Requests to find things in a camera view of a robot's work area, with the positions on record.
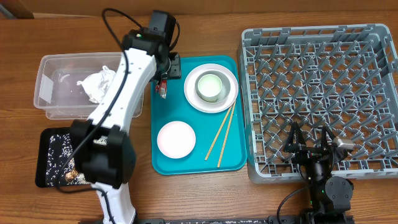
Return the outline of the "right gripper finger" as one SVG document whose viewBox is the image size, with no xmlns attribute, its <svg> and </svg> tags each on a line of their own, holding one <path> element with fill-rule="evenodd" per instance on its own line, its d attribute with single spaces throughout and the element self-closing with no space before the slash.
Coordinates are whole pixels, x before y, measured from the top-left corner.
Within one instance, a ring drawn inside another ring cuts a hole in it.
<svg viewBox="0 0 398 224">
<path fill-rule="evenodd" d="M 297 122 L 293 122 L 290 127 L 290 132 L 285 143 L 286 146 L 304 146 L 306 140 Z"/>
<path fill-rule="evenodd" d="M 327 137 L 329 137 L 331 140 L 334 140 L 335 135 L 333 134 L 332 130 L 328 126 L 323 126 L 322 127 L 322 136 L 321 136 L 321 147 L 329 147 Z"/>
</svg>

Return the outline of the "red snack wrapper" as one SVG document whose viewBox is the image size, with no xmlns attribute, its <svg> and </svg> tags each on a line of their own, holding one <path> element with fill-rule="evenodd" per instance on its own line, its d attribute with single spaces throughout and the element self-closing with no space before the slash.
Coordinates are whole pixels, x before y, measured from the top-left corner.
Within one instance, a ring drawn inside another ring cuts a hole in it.
<svg viewBox="0 0 398 224">
<path fill-rule="evenodd" d="M 161 98 L 166 99 L 167 96 L 167 81 L 161 80 L 157 83 L 155 91 L 160 95 Z"/>
</svg>

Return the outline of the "small white plate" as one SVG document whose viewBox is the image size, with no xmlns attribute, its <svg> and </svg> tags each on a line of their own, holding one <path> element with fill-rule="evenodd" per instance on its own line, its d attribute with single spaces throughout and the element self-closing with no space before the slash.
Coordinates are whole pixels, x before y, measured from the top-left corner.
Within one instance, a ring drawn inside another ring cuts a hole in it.
<svg viewBox="0 0 398 224">
<path fill-rule="evenodd" d="M 165 124 L 157 135 L 160 152 L 171 159 L 181 159 L 189 155 L 196 144 L 193 128 L 183 121 Z"/>
</svg>

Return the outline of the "white napkin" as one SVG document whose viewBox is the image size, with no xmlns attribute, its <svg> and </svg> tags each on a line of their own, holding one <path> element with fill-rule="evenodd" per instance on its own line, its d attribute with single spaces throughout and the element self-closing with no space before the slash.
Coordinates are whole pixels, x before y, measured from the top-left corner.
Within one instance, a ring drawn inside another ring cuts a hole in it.
<svg viewBox="0 0 398 224">
<path fill-rule="evenodd" d="M 114 70 L 103 65 L 100 72 L 88 75 L 83 81 L 77 81 L 76 84 L 84 89 L 92 103 L 99 104 L 111 86 L 115 75 Z"/>
</svg>

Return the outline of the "pile of white rice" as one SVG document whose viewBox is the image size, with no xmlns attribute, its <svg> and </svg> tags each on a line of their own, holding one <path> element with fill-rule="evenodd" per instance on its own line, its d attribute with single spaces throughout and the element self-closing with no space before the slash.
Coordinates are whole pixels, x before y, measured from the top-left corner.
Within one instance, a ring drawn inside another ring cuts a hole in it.
<svg viewBox="0 0 398 224">
<path fill-rule="evenodd" d="M 72 152 L 73 148 L 69 134 L 53 134 L 50 137 L 49 150 L 47 153 L 47 169 L 45 173 L 45 185 L 47 187 L 55 186 L 57 174 L 64 163 L 68 160 Z M 75 163 L 74 159 L 71 159 L 66 168 L 62 171 L 60 177 L 60 186 L 89 184 L 89 182 L 85 180 L 85 176 L 82 173 L 79 173 L 79 175 L 73 181 L 66 182 L 65 174 L 73 169 L 75 169 Z"/>
</svg>

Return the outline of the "brown food piece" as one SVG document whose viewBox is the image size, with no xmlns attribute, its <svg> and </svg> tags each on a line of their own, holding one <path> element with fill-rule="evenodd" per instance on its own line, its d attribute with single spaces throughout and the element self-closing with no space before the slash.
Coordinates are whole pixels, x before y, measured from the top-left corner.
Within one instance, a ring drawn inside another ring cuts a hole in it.
<svg viewBox="0 0 398 224">
<path fill-rule="evenodd" d="M 67 172 L 65 174 L 65 181 L 66 182 L 71 182 L 73 181 L 77 176 L 79 175 L 78 171 L 75 169 L 71 170 L 70 172 Z"/>
</svg>

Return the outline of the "grey bowl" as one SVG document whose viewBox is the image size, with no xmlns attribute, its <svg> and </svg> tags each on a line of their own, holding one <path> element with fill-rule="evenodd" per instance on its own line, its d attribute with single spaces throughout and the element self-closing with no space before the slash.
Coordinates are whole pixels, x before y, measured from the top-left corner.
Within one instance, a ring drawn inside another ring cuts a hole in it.
<svg viewBox="0 0 398 224">
<path fill-rule="evenodd" d="M 229 94 L 229 91 L 230 91 L 230 84 L 229 84 L 229 80 L 228 80 L 227 76 L 226 76 L 224 73 L 222 73 L 222 72 L 220 72 L 220 71 L 217 71 L 217 70 L 205 71 L 205 72 L 203 72 L 202 74 L 199 75 L 199 77 L 197 78 L 197 80 L 196 80 L 196 82 L 195 82 L 195 89 L 196 89 L 197 95 L 199 96 L 198 91 L 197 91 L 197 83 L 198 83 L 198 80 L 199 80 L 202 76 L 204 76 L 204 75 L 206 75 L 206 74 L 214 74 L 214 75 L 217 75 L 217 76 L 221 79 L 221 81 L 222 81 L 222 90 L 221 90 L 221 93 L 220 93 L 220 95 L 219 95 L 217 101 L 214 102 L 214 103 L 221 102 L 221 101 L 224 100 L 224 99 L 227 97 L 227 95 Z"/>
</svg>

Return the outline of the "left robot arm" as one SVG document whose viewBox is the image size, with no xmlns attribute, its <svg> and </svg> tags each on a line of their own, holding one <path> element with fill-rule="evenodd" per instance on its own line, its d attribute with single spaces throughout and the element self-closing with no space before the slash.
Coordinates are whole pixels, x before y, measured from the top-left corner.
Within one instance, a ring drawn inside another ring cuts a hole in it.
<svg viewBox="0 0 398 224">
<path fill-rule="evenodd" d="M 110 88 L 86 121 L 70 126 L 73 151 L 68 160 L 97 193 L 100 223 L 136 221 L 128 186 L 136 163 L 130 123 L 149 82 L 159 85 L 182 76 L 180 56 L 173 51 L 179 38 L 175 30 L 180 25 L 173 15 L 154 10 L 147 27 L 118 39 L 121 61 Z"/>
</svg>

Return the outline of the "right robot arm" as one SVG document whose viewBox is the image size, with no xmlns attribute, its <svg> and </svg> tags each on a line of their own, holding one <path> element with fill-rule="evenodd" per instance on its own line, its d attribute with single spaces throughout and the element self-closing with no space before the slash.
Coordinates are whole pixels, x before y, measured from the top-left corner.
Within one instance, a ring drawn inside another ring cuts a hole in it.
<svg viewBox="0 0 398 224">
<path fill-rule="evenodd" d="M 353 217 L 346 216 L 351 209 L 354 185 L 344 177 L 332 175 L 336 163 L 348 157 L 353 149 L 353 141 L 336 136 L 328 126 L 322 127 L 319 146 L 307 146 L 298 123 L 292 123 L 284 152 L 294 155 L 291 162 L 298 168 L 305 168 L 299 173 L 307 185 L 283 199 L 277 208 L 277 222 L 282 223 L 283 204 L 295 194 L 308 190 L 312 207 L 288 217 L 288 223 L 354 223 Z"/>
</svg>

